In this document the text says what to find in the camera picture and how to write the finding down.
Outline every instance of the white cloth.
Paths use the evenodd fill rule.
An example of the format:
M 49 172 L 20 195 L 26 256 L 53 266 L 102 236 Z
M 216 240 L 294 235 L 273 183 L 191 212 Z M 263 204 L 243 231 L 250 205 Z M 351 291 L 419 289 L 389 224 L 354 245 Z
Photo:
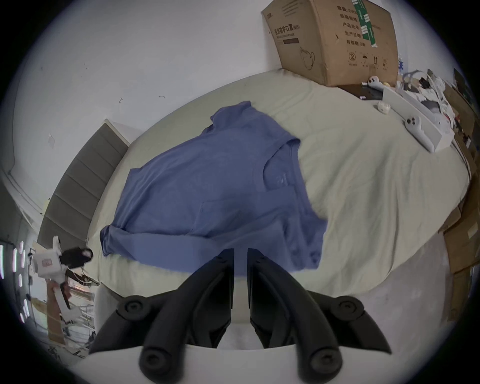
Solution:
M 339 88 L 285 70 L 261 73 L 177 109 L 132 143 L 90 225 L 87 245 L 95 257 L 84 268 L 89 276 L 122 296 L 176 289 L 188 277 L 119 255 L 103 257 L 98 234 L 112 222 L 131 168 L 199 135 L 220 107 L 243 100 L 301 139 L 309 199 L 328 219 L 320 266 L 293 274 L 307 289 L 339 296 L 377 286 L 438 230 L 466 193 L 468 172 L 456 150 L 428 153 L 395 113 L 383 115 Z

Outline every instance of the light strip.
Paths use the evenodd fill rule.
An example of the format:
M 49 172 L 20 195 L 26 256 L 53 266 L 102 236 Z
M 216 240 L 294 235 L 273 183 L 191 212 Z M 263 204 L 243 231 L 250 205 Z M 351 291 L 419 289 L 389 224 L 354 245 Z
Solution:
M 25 250 L 22 252 L 22 268 L 25 268 Z
M 17 249 L 13 250 L 13 257 L 12 257 L 12 271 L 13 273 L 17 272 Z
M 3 280 L 3 245 L 0 244 L 0 277 Z
M 30 316 L 30 311 L 28 310 L 28 303 L 27 303 L 27 299 L 24 299 L 24 308 L 25 308 L 25 314 L 28 316 Z

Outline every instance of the white wall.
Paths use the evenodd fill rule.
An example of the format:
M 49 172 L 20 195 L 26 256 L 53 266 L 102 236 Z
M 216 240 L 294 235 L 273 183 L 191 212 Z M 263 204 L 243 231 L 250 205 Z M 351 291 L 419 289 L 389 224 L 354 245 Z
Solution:
M 13 164 L 13 129 L 12 176 L 33 200 L 24 205 L 43 207 L 104 119 L 126 127 L 132 139 L 196 97 L 279 68 L 260 14 L 269 2 L 72 4 L 27 55 L 0 109 L 1 164 L 5 170 Z M 374 2 L 391 12 L 408 69 L 431 68 L 451 81 L 455 61 L 428 24 L 401 0 Z
M 461 72 L 460 66 L 430 24 L 403 0 L 381 0 L 380 5 L 392 15 L 405 72 L 431 69 L 452 84 L 453 68 Z

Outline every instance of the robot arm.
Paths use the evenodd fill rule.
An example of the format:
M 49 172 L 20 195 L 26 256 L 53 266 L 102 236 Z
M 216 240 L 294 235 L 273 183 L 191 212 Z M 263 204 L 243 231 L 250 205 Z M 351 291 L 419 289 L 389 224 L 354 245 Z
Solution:
M 53 238 L 52 243 L 53 247 L 51 249 L 48 249 L 45 252 L 36 252 L 33 255 L 33 268 L 34 272 L 38 274 L 38 277 L 42 277 L 45 280 L 51 280 L 57 283 L 57 285 L 53 288 L 53 292 L 63 321 L 68 323 L 82 316 L 82 312 L 80 311 L 80 308 L 70 306 L 68 298 L 64 293 L 66 286 L 65 272 L 67 271 L 68 266 L 62 264 L 61 262 L 62 251 L 58 236 Z M 90 249 L 78 249 L 77 253 L 78 252 L 80 252 L 82 256 L 84 256 L 84 252 L 88 252 L 90 255 L 92 254 Z M 65 253 L 69 256 L 68 259 L 71 260 L 72 250 L 67 250 Z
M 350 362 L 352 354 L 358 354 L 355 351 L 362 351 L 372 361 L 391 353 L 359 300 L 306 291 L 287 271 L 254 249 L 248 249 L 250 321 L 264 350 L 215 353 L 231 320 L 233 259 L 233 249 L 223 250 L 174 291 L 121 300 L 76 372 L 93 383 L 100 382 L 92 380 L 89 372 L 95 361 L 105 358 L 103 372 L 95 370 L 97 379 L 105 382 L 117 377 L 116 373 L 109 377 L 110 372 L 125 372 L 129 365 L 124 378 L 130 381 L 190 383 L 198 382 L 198 366 L 207 364 L 203 370 L 211 374 L 211 380 L 206 381 L 219 382 L 213 378 L 243 359 L 243 369 L 236 377 L 241 380 L 236 382 L 254 382 L 254 376 L 264 378 L 269 370 L 275 378 L 280 369 L 286 370 L 282 379 L 295 376 L 289 383 L 326 383 L 344 371 L 343 362 Z M 195 366 L 194 372 L 186 372 Z M 224 382 L 231 381 L 230 375 L 226 377 Z

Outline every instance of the blue t-shirt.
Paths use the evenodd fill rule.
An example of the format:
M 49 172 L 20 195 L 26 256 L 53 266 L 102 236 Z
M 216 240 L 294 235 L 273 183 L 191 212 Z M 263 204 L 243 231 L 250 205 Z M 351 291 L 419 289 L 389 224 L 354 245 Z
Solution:
M 256 248 L 288 271 L 317 268 L 327 222 L 312 210 L 300 140 L 250 101 L 219 109 L 200 136 L 131 169 L 103 254 L 194 272 L 235 248 L 235 275 Z

